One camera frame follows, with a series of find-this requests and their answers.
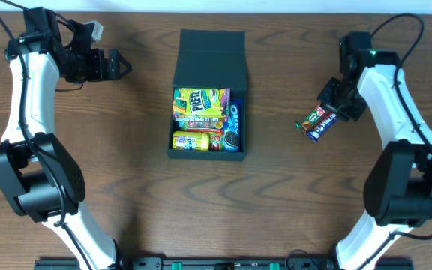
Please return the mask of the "red green KitKat bar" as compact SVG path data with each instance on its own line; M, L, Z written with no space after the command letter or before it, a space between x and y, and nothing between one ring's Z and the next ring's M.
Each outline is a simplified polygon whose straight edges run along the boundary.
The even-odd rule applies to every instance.
M295 123L295 127L306 134L312 131L327 115L329 111L324 103L318 103L301 121Z

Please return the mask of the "purple Dairy Milk bar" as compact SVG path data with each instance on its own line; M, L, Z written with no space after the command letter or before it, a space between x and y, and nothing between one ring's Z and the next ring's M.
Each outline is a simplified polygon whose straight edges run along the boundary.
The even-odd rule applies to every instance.
M338 121L338 116L335 113L329 113L313 130L308 131L306 136L317 142L320 137L328 131L333 124Z

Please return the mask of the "yellow green Pretz box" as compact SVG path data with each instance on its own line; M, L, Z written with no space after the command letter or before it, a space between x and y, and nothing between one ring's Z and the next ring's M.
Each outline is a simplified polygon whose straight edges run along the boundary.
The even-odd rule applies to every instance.
M177 122L226 122L229 88L175 88L172 116Z

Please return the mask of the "dark green gift box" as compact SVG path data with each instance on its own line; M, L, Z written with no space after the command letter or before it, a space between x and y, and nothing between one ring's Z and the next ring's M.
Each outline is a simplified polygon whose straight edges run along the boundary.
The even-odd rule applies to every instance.
M170 159L243 161L247 153L248 69L243 31L182 29L172 81L177 88L229 88L230 100L239 102L239 151L172 149L176 121L170 122L167 153Z

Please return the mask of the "blue Oreo pack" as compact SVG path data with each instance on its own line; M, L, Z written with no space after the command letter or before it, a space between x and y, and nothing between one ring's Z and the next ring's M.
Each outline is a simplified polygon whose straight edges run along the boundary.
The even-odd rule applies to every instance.
M229 103L229 118L223 124L223 150L225 152L240 151L242 104L243 101L241 99L233 99Z

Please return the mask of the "yellow Mentos bottle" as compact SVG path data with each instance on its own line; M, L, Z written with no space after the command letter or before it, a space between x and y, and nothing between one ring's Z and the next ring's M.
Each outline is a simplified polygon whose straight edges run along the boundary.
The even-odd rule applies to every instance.
M176 131L172 136L172 149L207 152L209 135L206 133Z

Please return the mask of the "colourful gummy candy bag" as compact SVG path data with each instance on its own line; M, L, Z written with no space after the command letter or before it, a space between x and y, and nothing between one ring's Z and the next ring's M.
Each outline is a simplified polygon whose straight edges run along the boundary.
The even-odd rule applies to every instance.
M202 144L204 151L222 152L224 150L224 131L212 128L189 128L189 132L206 134L208 142Z

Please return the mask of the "brown Pocky box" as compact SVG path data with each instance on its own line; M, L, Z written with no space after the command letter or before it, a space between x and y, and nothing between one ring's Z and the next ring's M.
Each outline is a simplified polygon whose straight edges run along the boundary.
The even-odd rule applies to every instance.
M176 121L179 130L191 131L199 129L222 130L224 121Z

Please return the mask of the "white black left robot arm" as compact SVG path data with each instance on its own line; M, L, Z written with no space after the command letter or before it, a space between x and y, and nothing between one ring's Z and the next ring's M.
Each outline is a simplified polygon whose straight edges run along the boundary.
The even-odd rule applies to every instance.
M95 48L102 25L66 19L44 7L24 8L25 32L5 50L13 79L10 116L0 142L0 190L13 211L52 230L78 269L131 269L117 242L86 205L82 170L56 136L55 96L64 79L119 80L131 64L116 49Z

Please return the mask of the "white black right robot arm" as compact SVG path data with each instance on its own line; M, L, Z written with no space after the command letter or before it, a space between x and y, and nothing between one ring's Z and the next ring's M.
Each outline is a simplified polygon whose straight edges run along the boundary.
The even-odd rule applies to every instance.
M339 41L342 79L318 96L339 119L358 121L370 110L382 154L364 184L364 213L335 246L339 269L374 269L401 236L432 220L432 130L408 91L395 51L373 49L368 32Z

